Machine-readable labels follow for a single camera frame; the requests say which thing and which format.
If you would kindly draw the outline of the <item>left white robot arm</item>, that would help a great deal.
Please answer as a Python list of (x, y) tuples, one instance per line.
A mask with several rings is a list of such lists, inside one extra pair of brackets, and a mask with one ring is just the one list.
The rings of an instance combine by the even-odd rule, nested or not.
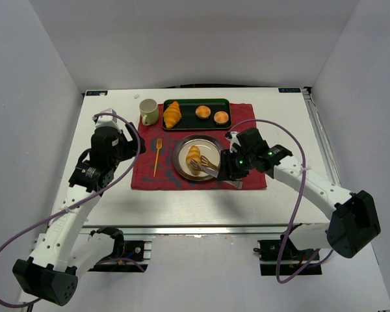
[(118, 165), (146, 151), (134, 125), (126, 128), (131, 140), (116, 125), (95, 129), (91, 147), (79, 156), (69, 179), (61, 216), (52, 221), (28, 260), (19, 259), (13, 266), (13, 274), (25, 293), (64, 306), (84, 273), (103, 259), (124, 254), (124, 236), (115, 227), (92, 231), (86, 244), (76, 252), (72, 248), (91, 210), (114, 179)]

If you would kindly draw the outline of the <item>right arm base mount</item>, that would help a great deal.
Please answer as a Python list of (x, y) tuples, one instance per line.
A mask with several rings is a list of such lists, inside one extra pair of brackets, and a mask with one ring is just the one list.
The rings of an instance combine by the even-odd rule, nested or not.
[[(259, 240), (258, 247), (253, 249), (253, 252), (259, 256), (259, 267), (261, 276), (276, 276), (276, 263), (280, 251), (281, 239), (278, 240)], [(289, 241), (283, 250), (279, 274), (286, 278), (293, 275), (300, 267), (302, 267), (312, 256), (314, 250), (297, 250)], [(316, 265), (320, 260), (320, 255), (312, 260), (299, 275), (303, 276), (319, 276), (322, 274), (320, 265)]]

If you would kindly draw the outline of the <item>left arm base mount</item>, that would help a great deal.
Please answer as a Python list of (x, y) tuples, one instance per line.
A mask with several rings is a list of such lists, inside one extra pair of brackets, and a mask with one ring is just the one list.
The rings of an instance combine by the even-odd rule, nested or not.
[(150, 261), (151, 246), (151, 241), (127, 240), (124, 242), (123, 254), (119, 256), (118, 260), (108, 261), (109, 257), (105, 257), (89, 272), (143, 273)]

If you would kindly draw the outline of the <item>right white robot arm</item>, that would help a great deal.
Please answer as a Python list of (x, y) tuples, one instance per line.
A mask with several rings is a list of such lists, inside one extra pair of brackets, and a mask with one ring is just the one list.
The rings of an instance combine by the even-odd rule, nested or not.
[(256, 128), (228, 132), (225, 137), (230, 148), (220, 153), (218, 180), (240, 180), (256, 170), (297, 191), (329, 220), (293, 226), (287, 239), (289, 247), (330, 248), (350, 259), (380, 234), (374, 199), (368, 192), (355, 193), (330, 183), (301, 166), (287, 148), (279, 144), (269, 147)]

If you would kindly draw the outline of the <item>metal tongs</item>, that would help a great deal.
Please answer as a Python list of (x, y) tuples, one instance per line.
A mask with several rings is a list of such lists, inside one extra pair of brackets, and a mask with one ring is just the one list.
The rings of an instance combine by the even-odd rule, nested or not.
[[(203, 155), (200, 157), (200, 162), (197, 162), (195, 159), (191, 159), (189, 163), (189, 168), (192, 171), (204, 172), (209, 176), (218, 179), (219, 168), (215, 164), (213, 164), (207, 157)], [(242, 188), (241, 180), (224, 181), (224, 182), (227, 183), (228, 185), (235, 187), (236, 189)]]

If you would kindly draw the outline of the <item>small striped croissant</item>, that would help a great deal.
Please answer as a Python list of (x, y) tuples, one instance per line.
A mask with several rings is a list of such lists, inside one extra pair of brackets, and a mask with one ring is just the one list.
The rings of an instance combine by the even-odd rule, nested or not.
[(200, 174), (201, 151), (197, 146), (191, 146), (186, 156), (186, 164), (191, 174), (198, 176)]

